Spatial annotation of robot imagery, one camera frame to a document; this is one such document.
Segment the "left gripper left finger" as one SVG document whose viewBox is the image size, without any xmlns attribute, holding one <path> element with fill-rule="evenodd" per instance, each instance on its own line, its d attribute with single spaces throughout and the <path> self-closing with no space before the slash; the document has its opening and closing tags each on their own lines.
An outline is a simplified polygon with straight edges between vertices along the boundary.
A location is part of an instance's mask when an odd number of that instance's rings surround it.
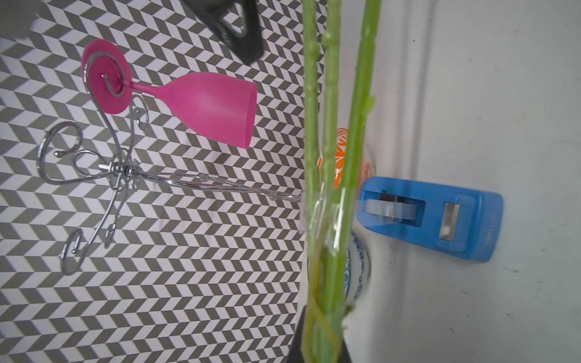
<svg viewBox="0 0 581 363">
<path fill-rule="evenodd" d="M 304 328 L 306 308 L 301 311 L 300 318 L 295 328 L 293 340 L 290 345 L 289 352 L 285 358 L 285 363 L 304 363 L 304 357 L 301 351 L 302 335 Z"/>
</svg>

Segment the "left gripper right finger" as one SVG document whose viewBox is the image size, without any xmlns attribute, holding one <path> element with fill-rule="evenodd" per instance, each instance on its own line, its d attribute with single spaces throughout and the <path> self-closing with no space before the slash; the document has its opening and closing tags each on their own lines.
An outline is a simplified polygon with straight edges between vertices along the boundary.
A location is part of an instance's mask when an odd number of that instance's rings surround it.
<svg viewBox="0 0 581 363">
<path fill-rule="evenodd" d="M 337 363 L 352 363 L 352 359 L 350 357 L 350 353 L 347 348 L 345 339 L 342 339 L 342 347 L 339 358 L 337 359 Z"/>
</svg>

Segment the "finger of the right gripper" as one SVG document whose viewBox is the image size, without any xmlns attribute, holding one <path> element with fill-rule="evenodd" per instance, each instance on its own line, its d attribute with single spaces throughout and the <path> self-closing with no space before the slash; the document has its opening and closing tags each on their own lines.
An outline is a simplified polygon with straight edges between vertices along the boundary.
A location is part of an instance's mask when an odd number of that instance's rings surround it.
<svg viewBox="0 0 581 363">
<path fill-rule="evenodd" d="M 181 3 L 243 64 L 251 65 L 263 56 L 257 1 L 182 0 Z"/>
</svg>

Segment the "blue tape dispenser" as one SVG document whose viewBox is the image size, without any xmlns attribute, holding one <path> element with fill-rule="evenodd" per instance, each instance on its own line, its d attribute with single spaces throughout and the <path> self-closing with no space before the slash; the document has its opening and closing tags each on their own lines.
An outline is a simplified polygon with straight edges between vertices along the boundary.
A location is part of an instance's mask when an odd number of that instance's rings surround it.
<svg viewBox="0 0 581 363">
<path fill-rule="evenodd" d="M 498 193 L 373 177 L 361 187 L 357 219 L 375 233 L 485 263 L 499 239 L 503 212 Z"/>
</svg>

